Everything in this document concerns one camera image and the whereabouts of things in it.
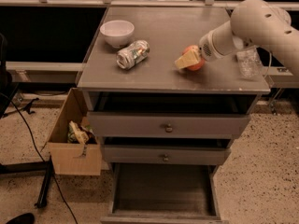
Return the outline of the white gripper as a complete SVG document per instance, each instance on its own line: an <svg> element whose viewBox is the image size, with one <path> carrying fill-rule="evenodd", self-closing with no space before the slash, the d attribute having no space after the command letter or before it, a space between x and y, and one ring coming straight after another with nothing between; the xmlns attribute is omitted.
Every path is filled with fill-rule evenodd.
<svg viewBox="0 0 299 224"><path fill-rule="evenodd" d="M199 41L199 49L202 57L212 62L221 59L235 50L233 33L230 29L214 29L204 35ZM185 55L175 60L177 69L184 69L192 61L192 53L189 51Z"/></svg>

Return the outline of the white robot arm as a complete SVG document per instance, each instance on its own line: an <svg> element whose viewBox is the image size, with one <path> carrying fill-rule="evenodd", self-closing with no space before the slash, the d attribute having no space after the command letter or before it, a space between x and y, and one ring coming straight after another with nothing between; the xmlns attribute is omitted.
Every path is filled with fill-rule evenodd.
<svg viewBox="0 0 299 224"><path fill-rule="evenodd" d="M244 0L230 20L209 31L199 45L189 46L175 61L177 69L201 68L237 50L257 46L265 49L293 75L299 76L299 31L291 26L290 15L264 0Z"/></svg>

